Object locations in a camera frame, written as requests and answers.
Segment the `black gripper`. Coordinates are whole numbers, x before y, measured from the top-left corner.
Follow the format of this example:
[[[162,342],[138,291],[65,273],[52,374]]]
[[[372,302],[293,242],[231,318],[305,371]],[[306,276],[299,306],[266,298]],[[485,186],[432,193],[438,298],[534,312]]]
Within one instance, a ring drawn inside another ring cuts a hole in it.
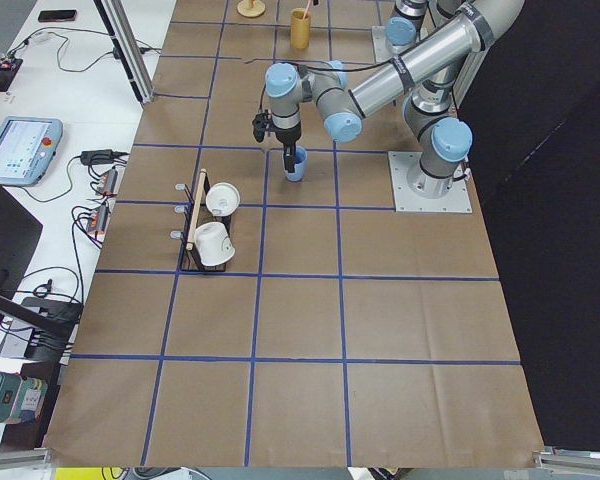
[[[296,142],[301,138],[301,118],[298,110],[281,117],[268,110],[257,113],[252,120],[253,136],[257,143],[264,141],[267,131],[273,132],[283,144],[283,162],[287,173],[295,172]]]

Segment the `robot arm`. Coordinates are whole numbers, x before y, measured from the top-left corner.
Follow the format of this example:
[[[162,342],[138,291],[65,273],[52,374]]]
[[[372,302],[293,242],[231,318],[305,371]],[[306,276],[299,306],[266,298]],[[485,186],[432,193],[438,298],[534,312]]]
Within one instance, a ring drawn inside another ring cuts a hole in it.
[[[269,101],[252,121],[253,136],[262,142],[272,132],[283,146],[284,170],[296,170],[296,143],[301,137],[300,106],[316,105],[323,126],[337,143],[353,141],[364,119],[396,100],[406,98],[404,119],[417,137],[422,153],[406,174],[417,195],[445,196],[459,181],[455,171],[465,161],[473,142],[469,126],[450,116],[451,91],[463,61],[472,52],[491,47],[513,25],[520,1],[467,1],[457,5],[437,29],[417,37],[421,1],[399,1],[395,17],[406,18],[402,35],[386,29],[393,56],[374,65],[374,74],[349,88],[345,69],[332,61],[323,67],[275,63],[265,73],[261,96]]]

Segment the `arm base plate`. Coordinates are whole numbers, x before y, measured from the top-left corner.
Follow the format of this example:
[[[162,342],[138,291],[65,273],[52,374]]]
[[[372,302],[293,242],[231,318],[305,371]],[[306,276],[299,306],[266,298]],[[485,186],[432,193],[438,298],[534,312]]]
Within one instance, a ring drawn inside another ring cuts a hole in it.
[[[467,180],[462,169],[446,179],[427,175],[420,165],[421,152],[389,151],[389,171],[395,211],[398,213],[471,214]]]
[[[392,44],[387,39],[385,26],[372,26],[371,38],[375,63],[386,61],[393,55]]]

